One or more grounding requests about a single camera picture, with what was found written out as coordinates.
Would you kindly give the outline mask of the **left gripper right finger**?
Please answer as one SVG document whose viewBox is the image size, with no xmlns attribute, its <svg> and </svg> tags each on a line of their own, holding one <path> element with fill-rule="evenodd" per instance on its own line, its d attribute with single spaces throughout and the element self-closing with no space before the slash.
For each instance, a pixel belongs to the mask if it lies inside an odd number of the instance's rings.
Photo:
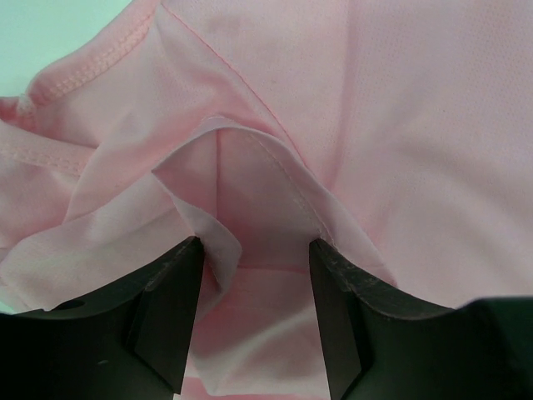
<svg viewBox="0 0 533 400">
<path fill-rule="evenodd" d="M 310 244 L 309 263 L 332 398 L 531 398 L 530 297 L 442 307 L 374 277 L 321 239 Z"/>
</svg>

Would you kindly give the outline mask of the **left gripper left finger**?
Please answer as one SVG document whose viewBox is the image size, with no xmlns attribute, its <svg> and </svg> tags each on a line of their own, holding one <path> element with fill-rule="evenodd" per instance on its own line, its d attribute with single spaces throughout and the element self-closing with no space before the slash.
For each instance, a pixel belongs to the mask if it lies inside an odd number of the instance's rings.
<svg viewBox="0 0 533 400">
<path fill-rule="evenodd" d="M 190 237 L 50 311 L 1 317 L 4 399 L 171 399 L 182 390 L 204 249 Z"/>
</svg>

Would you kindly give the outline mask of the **pink t shirt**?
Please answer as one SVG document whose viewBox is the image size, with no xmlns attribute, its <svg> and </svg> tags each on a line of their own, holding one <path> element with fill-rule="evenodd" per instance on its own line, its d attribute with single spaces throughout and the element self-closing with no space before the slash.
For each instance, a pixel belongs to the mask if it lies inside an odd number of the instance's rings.
<svg viewBox="0 0 533 400">
<path fill-rule="evenodd" d="M 1 101 L 1 299 L 205 243 L 186 399 L 325 399 L 322 238 L 447 307 L 532 292 L 529 1 L 134 1 Z"/>
</svg>

